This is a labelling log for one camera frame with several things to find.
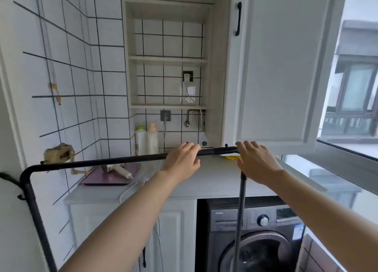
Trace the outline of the black metal clothes rack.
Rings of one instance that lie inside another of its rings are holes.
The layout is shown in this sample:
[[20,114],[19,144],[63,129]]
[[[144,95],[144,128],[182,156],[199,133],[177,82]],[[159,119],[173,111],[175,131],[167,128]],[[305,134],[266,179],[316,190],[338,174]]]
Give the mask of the black metal clothes rack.
[[[168,154],[158,154],[156,156],[159,156],[160,159],[165,160],[167,155]],[[202,155],[202,149],[198,152],[197,157],[198,157],[198,155]],[[31,182],[30,182],[31,174],[35,173],[37,171],[51,171],[51,170],[56,170],[56,169],[87,167],[87,166],[99,165],[99,164],[107,165],[107,164],[116,164],[116,163],[127,163],[127,162],[133,162],[135,160],[137,160],[137,161],[144,161],[144,160],[151,161],[151,160],[154,160],[154,156],[155,155],[143,155],[143,156],[102,159],[102,160],[89,160],[89,161],[62,163],[62,164],[33,165],[33,166],[28,167],[27,169],[24,170],[24,172],[21,174],[21,177],[20,177],[20,185],[21,185],[22,190],[24,192],[26,202],[29,205],[31,215],[32,215],[32,218],[33,218],[36,230],[37,230],[37,234],[40,238],[42,249],[44,251],[45,259],[46,259],[46,262],[47,262],[47,265],[49,267],[50,272],[58,272],[58,270],[56,268],[56,264],[55,264],[55,261],[53,259],[52,251],[51,251],[50,245],[48,243],[48,238],[47,238],[44,226],[43,226],[42,218],[40,216],[40,212],[39,212],[39,209],[38,209],[37,204],[36,204],[34,191],[32,189],[32,185],[31,185]]]

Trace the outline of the white lower cabinet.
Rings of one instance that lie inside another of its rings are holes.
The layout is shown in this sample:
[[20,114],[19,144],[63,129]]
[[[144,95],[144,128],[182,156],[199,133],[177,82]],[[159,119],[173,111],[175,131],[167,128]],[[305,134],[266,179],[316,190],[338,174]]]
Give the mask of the white lower cabinet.
[[[110,215],[119,203],[70,204],[76,245]],[[143,253],[130,272],[194,272],[196,242],[195,199],[169,199],[163,206]]]

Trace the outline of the person's right hand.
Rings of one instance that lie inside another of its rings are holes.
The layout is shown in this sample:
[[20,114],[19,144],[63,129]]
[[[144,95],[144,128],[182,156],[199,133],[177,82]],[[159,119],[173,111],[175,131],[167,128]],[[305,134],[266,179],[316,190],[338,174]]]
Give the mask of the person's right hand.
[[256,141],[251,141],[251,143],[256,148],[256,157],[253,160],[244,160],[244,142],[236,142],[240,157],[248,170],[246,177],[259,184],[269,185],[272,180],[276,179],[284,170],[270,151],[270,163],[261,164],[258,155],[258,149],[261,145]]

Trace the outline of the grey front-load washing machine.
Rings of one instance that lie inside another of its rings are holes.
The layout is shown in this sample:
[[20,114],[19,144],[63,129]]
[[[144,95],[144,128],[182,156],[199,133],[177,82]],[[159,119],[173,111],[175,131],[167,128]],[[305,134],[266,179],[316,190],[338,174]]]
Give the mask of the grey front-load washing machine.
[[[195,272],[233,272],[238,204],[238,198],[198,203]],[[280,197],[246,197],[237,272],[295,272],[304,229]]]

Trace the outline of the white bottle with green cap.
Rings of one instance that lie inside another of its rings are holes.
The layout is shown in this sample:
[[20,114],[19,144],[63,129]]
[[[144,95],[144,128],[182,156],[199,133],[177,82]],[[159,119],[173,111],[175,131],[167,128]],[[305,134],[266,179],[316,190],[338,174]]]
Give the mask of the white bottle with green cap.
[[137,155],[147,155],[147,131],[144,129],[144,126],[140,125],[135,131],[136,137],[136,153]]

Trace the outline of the white bottle with orange cap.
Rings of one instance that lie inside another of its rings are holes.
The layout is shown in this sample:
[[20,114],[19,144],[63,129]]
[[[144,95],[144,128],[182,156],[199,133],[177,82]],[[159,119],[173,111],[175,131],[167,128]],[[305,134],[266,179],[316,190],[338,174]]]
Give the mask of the white bottle with orange cap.
[[158,131],[155,122],[151,122],[147,130],[147,153],[149,155],[159,153]]

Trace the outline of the beige clothesline hand crank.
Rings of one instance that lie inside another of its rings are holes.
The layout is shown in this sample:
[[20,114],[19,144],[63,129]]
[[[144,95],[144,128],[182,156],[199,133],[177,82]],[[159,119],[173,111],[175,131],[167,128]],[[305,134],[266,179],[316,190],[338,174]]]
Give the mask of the beige clothesline hand crank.
[[44,151],[44,159],[40,162],[44,164],[62,164],[75,162],[75,151],[72,145],[61,143],[53,148]]

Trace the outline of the building outside window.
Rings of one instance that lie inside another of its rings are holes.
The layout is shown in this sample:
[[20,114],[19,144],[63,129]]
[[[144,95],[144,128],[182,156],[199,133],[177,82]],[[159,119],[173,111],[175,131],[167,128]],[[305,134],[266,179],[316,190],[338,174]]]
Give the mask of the building outside window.
[[378,21],[344,20],[321,137],[378,134]]

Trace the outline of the white open wall shelf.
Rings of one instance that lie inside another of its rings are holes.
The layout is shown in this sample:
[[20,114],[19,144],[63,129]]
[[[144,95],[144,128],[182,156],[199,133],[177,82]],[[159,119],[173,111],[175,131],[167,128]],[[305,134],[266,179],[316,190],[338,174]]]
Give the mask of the white open wall shelf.
[[[121,0],[128,106],[207,109],[214,3]],[[183,82],[183,71],[193,82]],[[187,86],[196,86],[188,97]]]

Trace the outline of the person's left forearm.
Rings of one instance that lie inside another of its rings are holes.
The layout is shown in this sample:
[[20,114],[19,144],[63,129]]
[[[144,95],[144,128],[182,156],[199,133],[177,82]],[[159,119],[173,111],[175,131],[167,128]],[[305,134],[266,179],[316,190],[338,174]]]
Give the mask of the person's left forearm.
[[158,214],[182,178],[160,171],[114,210],[59,272],[128,272],[153,230]]

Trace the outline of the white hair dryer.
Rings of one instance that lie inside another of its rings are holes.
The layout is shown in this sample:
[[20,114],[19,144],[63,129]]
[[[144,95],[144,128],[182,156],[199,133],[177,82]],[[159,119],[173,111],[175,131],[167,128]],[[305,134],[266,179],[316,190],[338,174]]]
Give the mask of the white hair dryer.
[[109,173],[109,172],[115,171],[118,174],[120,174],[122,177],[124,177],[125,179],[132,179],[133,178],[131,172],[129,172],[128,170],[121,167],[120,164],[101,165],[100,167],[101,167],[101,169],[103,170],[104,173]]

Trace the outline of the person's right forearm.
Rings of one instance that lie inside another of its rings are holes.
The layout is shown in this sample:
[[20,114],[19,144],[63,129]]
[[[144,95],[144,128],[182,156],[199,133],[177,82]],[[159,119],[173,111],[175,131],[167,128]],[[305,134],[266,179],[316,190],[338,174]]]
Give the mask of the person's right forearm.
[[378,272],[378,225],[286,170],[267,174],[279,195],[348,272]]

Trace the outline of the purple bathroom scale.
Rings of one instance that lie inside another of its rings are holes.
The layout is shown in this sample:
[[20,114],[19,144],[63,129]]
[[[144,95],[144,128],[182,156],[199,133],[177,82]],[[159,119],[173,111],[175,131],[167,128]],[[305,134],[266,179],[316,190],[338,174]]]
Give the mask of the purple bathroom scale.
[[86,186],[126,186],[136,177],[141,168],[140,163],[123,163],[121,167],[131,172],[133,178],[125,179],[115,171],[104,173],[100,166],[96,166],[88,176],[81,181]]

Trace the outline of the metal wall faucet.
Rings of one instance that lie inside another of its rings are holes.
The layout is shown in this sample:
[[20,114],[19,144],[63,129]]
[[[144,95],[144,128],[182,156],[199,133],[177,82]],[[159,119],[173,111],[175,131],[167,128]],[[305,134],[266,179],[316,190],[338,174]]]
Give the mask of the metal wall faucet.
[[189,121],[191,112],[197,112],[199,114],[198,128],[199,128],[199,131],[203,131],[205,129],[205,125],[204,125],[204,113],[202,109],[188,109],[186,113],[186,120],[184,122],[184,126],[186,128],[191,127],[191,123]]

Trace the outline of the white upper cabinet door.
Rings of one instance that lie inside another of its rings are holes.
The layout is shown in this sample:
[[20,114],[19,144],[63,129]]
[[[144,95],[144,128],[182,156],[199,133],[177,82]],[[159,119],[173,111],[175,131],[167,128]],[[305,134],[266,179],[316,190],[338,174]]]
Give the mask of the white upper cabinet door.
[[275,155],[314,150],[344,2],[232,0],[220,146],[256,141]]

